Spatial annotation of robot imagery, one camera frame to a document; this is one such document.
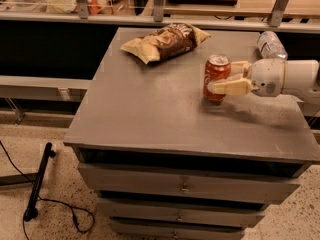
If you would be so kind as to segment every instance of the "speckled floor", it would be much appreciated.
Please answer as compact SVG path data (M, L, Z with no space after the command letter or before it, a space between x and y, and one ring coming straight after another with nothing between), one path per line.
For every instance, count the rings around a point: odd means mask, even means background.
M96 210L95 193L86 187L80 177L73 151L62 143L71 118L28 114L19 126L13 124L14 120L11 112L0 112L0 140L23 172L37 171L47 142L53 144L57 153L55 158L49 160L41 197L87 208L96 217L93 229L81 234L73 226L69 208L40 201L37 203L38 217L25 223L29 239L155 239L114 233L107 219ZM16 174L3 150L0 150L0 165L0 176ZM320 166L311 166L300 180L300 188L280 206L270 206L260 224L246 230L243 240L320 239ZM0 188L0 240L26 239L22 216L31 189L31 184ZM78 215L80 228L85 229L91 223L90 217L82 212Z

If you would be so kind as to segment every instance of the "power cord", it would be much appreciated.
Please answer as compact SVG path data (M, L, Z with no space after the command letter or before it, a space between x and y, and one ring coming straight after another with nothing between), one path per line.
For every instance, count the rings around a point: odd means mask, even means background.
M11 165L12 165L23 177L25 177L30 183L34 184L34 182L33 182L27 175L25 175L22 171L20 171L19 168L12 162L9 153L7 152L6 148L5 148L4 145L2 144L1 140L0 140L0 145L1 145L4 153L6 154L9 162L11 163ZM89 232L89 231L93 228L93 226L94 226L94 224L95 224L95 217L94 217L94 214L93 214L92 212L90 212L88 209L81 208L81 207L78 207L78 206L74 206L74 205L68 204L68 203L66 203L66 202L59 201L59 200L48 199L48 198L41 198L40 195L38 195L38 198L39 198L39 201L58 203L58 204L62 204L62 205L67 206L67 207L71 210L73 224L74 224L75 228L77 229L77 231L78 231L79 233L85 234L85 233ZM87 229L80 229L78 217L77 217L77 215L76 215L76 213L75 213L75 210L84 211L84 212L86 212L88 215L90 215L90 216L92 217L92 223L91 223L91 225L90 225L89 228L87 228ZM29 240L29 237L28 237L28 234L27 234L27 231L26 231L26 227L25 227L25 221L24 221L23 218L22 218L22 227L23 227L23 232L24 232L24 235L25 235L26 239Z

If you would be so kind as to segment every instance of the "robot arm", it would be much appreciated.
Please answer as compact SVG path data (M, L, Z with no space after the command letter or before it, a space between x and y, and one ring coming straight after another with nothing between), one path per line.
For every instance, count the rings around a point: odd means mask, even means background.
M252 92L262 97L290 94L320 105L320 87L317 83L319 63L315 60L288 61L262 59L253 64L231 64L231 74L225 80L211 82L208 89L217 94L245 95Z

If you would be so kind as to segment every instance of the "soda can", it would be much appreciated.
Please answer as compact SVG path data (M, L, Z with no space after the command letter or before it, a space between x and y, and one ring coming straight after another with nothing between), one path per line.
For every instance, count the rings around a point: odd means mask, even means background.
M211 81L226 79L230 75L230 59L223 54L211 55L206 61L204 70L203 96L213 103L220 104L226 95L210 92L208 84Z
M288 53L284 49L277 34L273 31L265 31L258 38L258 48L264 59L278 58L286 60Z

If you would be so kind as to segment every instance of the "gray tabletop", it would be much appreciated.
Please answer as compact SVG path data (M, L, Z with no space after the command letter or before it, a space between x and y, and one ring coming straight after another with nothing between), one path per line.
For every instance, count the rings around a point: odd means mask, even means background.
M173 59L145 65L120 46L152 29L120 28L65 136L66 145L287 162L320 162L319 146L291 96L202 96L211 54L259 59L258 33L208 31Z

